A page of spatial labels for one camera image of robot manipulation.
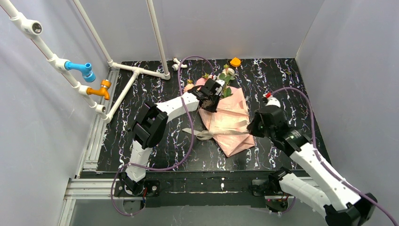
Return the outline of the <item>fake white rose stem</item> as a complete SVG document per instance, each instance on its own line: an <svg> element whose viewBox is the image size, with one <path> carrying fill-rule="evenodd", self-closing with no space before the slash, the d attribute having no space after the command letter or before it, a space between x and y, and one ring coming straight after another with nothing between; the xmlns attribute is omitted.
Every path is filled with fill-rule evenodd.
<svg viewBox="0 0 399 226"><path fill-rule="evenodd" d="M202 78L204 78L205 80L209 80L209 79L217 80L217 76L216 75L208 74L208 73L205 73L204 75L202 75Z"/></svg>

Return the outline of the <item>fake pink rose stem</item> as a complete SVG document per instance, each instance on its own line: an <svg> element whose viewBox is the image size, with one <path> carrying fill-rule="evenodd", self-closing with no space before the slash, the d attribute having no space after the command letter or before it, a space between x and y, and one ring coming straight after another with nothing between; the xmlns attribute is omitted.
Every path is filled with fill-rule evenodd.
<svg viewBox="0 0 399 226"><path fill-rule="evenodd" d="M194 88L194 86L195 86L195 83L192 80L187 80L187 83L186 83L185 87L183 88L183 93L188 92L189 90Z"/></svg>

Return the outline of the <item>fake cream rose stem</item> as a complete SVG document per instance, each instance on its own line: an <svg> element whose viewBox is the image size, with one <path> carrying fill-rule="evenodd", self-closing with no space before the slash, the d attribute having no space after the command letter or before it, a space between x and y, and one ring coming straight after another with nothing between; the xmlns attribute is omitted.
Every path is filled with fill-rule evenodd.
<svg viewBox="0 0 399 226"><path fill-rule="evenodd" d="M236 78L235 71L230 68L228 64L223 66L222 72L217 77L219 80L223 80L225 85L222 90L222 98L226 98L232 95L232 90L229 84L232 80Z"/></svg>

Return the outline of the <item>pink wrapping paper sheet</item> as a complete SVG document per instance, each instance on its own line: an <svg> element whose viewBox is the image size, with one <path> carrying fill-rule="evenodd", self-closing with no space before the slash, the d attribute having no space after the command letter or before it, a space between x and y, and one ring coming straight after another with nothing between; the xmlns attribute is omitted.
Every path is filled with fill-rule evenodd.
<svg viewBox="0 0 399 226"><path fill-rule="evenodd" d="M217 112L211 113L199 109L198 113L205 126L204 130L225 130L231 124L248 120L248 106L242 88L231 87L232 95L222 98L217 106ZM219 145L226 157L240 153L255 146L254 137L250 134L239 136L218 135L212 138Z"/></svg>

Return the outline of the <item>beige printed ribbon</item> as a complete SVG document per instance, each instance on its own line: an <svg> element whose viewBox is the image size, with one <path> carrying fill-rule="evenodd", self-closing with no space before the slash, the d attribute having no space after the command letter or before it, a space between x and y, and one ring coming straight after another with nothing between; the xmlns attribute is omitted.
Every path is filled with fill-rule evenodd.
<svg viewBox="0 0 399 226"><path fill-rule="evenodd" d="M209 131L209 130L203 130L203 131L198 131L192 130L190 128L184 128L182 129L183 132L194 135L198 140L204 141L204 140L209 140L214 138L215 136L218 135L224 135L224 136L239 136L239 135L246 135L249 134L249 131L247 129L247 126L249 125L248 120L243 120L239 121L237 123L233 123L230 125L228 129L225 130L218 130L218 131Z"/></svg>

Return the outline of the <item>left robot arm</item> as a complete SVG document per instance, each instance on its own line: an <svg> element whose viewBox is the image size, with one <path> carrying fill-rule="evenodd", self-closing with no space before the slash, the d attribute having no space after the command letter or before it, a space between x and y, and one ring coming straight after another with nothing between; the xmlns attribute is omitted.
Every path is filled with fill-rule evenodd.
<svg viewBox="0 0 399 226"><path fill-rule="evenodd" d="M208 79L204 85L194 86L174 99L145 103L131 126L133 147L126 168L127 177L133 182L144 179L149 155L162 140L166 125L172 119L198 109L216 112L224 87L225 81Z"/></svg>

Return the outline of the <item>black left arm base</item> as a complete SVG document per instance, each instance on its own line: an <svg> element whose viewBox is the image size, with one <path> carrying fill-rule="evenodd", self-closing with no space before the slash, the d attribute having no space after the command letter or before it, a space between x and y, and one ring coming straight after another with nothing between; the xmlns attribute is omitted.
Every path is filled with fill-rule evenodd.
<svg viewBox="0 0 399 226"><path fill-rule="evenodd" d="M143 179L138 183L130 179L117 179L113 195L115 197L156 197L160 193L160 181Z"/></svg>

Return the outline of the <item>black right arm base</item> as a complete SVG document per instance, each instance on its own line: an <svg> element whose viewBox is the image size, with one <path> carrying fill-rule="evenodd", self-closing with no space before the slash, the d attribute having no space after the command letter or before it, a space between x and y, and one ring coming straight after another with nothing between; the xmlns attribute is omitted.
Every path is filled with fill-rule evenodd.
<svg viewBox="0 0 399 226"><path fill-rule="evenodd" d="M296 198L289 193L283 192L279 182L284 176L292 174L292 171L281 167L268 175L267 179L253 179L248 186L253 196L277 196L277 198L265 198L266 208L270 213L282 215L290 211Z"/></svg>

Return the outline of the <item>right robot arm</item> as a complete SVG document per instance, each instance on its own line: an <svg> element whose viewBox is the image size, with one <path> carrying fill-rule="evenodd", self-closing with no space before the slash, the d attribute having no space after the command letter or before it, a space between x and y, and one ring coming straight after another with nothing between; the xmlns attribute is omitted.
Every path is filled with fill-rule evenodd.
<svg viewBox="0 0 399 226"><path fill-rule="evenodd" d="M362 197L343 184L343 177L334 177L335 170L313 147L310 136L290 126L278 106L257 110L247 129L255 137L268 137L318 185L315 188L281 167L264 182L266 191L295 196L324 217L329 226L361 226L371 218L377 199L371 193Z"/></svg>

